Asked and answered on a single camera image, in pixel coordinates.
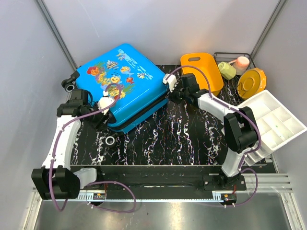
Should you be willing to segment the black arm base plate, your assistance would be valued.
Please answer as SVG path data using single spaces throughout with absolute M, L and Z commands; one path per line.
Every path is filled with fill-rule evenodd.
M 206 199 L 212 191 L 241 192 L 247 186 L 243 176 L 221 185 L 220 166 L 209 165 L 103 165 L 95 166 L 98 181 L 117 181 L 138 200 Z

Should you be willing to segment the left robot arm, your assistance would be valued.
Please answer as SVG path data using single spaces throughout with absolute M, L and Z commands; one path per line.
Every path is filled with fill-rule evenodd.
M 86 185 L 97 190 L 103 177 L 95 168 L 71 171 L 71 153 L 82 120 L 103 124 L 114 99 L 103 92 L 98 102 L 87 90 L 73 90 L 70 99 L 57 108 L 56 132 L 41 168 L 33 169 L 31 178 L 43 200 L 75 199 Z

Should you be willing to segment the blue fish-print suitcase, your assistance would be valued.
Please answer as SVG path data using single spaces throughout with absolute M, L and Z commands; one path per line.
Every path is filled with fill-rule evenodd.
M 61 85 L 66 92 L 83 89 L 91 101 L 99 102 L 104 93 L 116 101 L 104 116 L 102 129 L 109 129 L 105 143 L 134 129 L 168 102 L 163 84 L 165 73 L 130 44 L 118 47 L 79 66 Z

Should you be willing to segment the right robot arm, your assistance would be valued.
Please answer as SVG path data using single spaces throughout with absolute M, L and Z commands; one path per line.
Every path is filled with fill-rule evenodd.
M 185 100 L 222 122 L 228 151 L 221 172 L 215 180 L 220 188 L 230 189 L 238 180 L 246 155 L 257 151 L 261 146 L 261 135 L 252 109 L 247 106 L 232 106 L 209 90 L 201 90 L 192 73 L 179 78 L 166 74 L 163 84 L 168 86 L 168 98 L 171 101 L 179 103 Z

